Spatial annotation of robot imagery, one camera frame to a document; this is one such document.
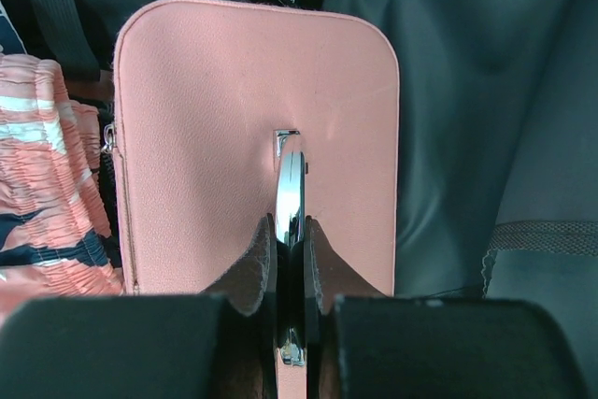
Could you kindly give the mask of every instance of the black strap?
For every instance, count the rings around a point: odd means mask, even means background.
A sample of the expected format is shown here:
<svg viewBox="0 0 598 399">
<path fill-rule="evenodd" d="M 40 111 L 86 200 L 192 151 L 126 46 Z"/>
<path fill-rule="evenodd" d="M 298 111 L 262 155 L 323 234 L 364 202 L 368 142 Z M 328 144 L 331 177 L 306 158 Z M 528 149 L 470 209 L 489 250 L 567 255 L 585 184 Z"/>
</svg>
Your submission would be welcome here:
<svg viewBox="0 0 598 399">
<path fill-rule="evenodd" d="M 73 80 L 98 81 L 100 65 L 93 55 L 78 16 L 75 0 L 31 0 L 48 47 Z"/>
</svg>

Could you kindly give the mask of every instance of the striped fabric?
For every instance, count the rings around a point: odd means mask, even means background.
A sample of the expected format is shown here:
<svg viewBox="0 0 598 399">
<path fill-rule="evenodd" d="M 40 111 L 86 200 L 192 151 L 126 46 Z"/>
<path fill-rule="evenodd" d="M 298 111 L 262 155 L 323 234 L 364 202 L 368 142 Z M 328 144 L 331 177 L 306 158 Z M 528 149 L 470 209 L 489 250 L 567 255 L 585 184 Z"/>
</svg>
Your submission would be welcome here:
<svg viewBox="0 0 598 399">
<path fill-rule="evenodd" d="M 99 131 L 57 63 L 0 55 L 0 324 L 33 297 L 122 293 L 100 240 Z"/>
</svg>

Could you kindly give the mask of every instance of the pink leather case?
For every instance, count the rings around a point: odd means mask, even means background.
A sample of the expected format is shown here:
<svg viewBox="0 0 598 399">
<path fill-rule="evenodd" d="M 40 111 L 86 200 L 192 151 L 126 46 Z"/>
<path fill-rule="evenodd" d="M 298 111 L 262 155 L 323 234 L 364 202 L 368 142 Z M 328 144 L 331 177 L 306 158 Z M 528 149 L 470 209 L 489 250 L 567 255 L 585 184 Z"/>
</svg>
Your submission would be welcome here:
<svg viewBox="0 0 598 399">
<path fill-rule="evenodd" d="M 128 292 L 200 292 L 274 212 L 274 130 L 306 148 L 306 213 L 392 294 L 398 67 L 372 25 L 209 0 L 138 11 L 116 48 L 119 220 Z"/>
</svg>

